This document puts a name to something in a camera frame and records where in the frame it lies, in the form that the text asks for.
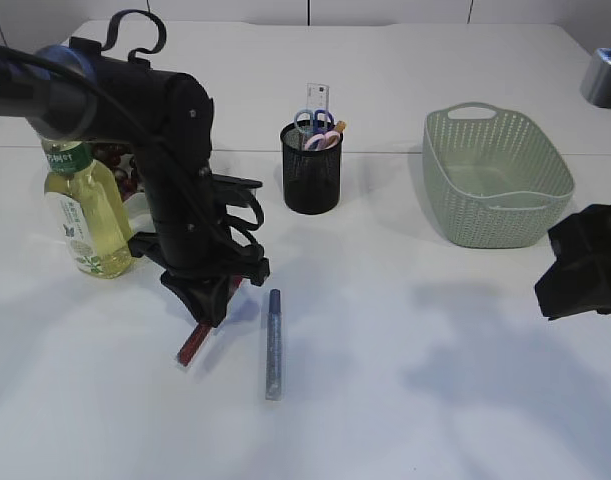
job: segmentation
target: basket handle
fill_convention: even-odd
[[[489,103],[484,103],[484,102],[465,102],[465,103],[459,103],[458,105],[454,105],[452,107],[446,108],[445,110],[443,110],[443,112],[445,112],[445,114],[447,116],[449,116],[450,113],[456,111],[456,110],[462,110],[464,108],[480,108],[482,110],[491,110],[492,112],[494,112],[494,115],[489,117],[489,118],[484,118],[483,120],[489,120],[490,118],[494,118],[496,115],[498,115],[499,113],[501,113],[503,111],[503,109],[495,107],[494,105],[490,105]],[[452,118],[449,117],[450,120],[465,120],[465,119],[461,119],[461,118]]]
[[[517,196],[522,196],[528,199],[538,199],[538,202],[540,203],[540,205],[536,205],[533,207],[507,207],[503,205],[489,205],[486,203],[485,207],[487,207],[489,210],[500,211],[500,212],[508,212],[512,210],[522,210],[522,211],[529,210],[531,212],[534,212],[534,211],[545,210],[546,208],[549,208],[554,203],[554,200],[556,200],[555,197],[552,197],[551,195],[547,195],[545,193],[513,192],[513,193],[504,194],[504,195],[498,195],[496,197],[488,199],[487,201],[488,202],[498,201],[499,199],[515,198]]]

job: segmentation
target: bottle label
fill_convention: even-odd
[[[77,147],[64,152],[45,153],[49,168],[55,173],[76,173],[87,168],[92,163],[92,153],[89,145],[81,143]]]
[[[45,198],[61,224],[61,233],[78,268],[88,273],[103,273],[81,204],[61,193],[47,192]]]

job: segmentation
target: pink scissors handle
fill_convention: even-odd
[[[305,142],[304,150],[326,150],[336,145],[341,139],[341,134],[335,130],[319,133]]]

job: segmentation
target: yellow liquid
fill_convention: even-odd
[[[43,148],[48,153],[57,153],[78,143],[43,140]],[[95,277],[114,278],[127,270],[133,262],[127,247],[133,233],[109,168],[93,160],[87,168],[73,174],[50,172],[45,179],[45,193],[48,192],[67,195],[81,205],[100,258],[101,273],[81,271]]]

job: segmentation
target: grapes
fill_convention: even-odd
[[[141,178],[136,168],[136,160],[129,145],[121,143],[94,143],[92,156],[108,167],[121,193],[123,201],[137,191],[142,192]]]

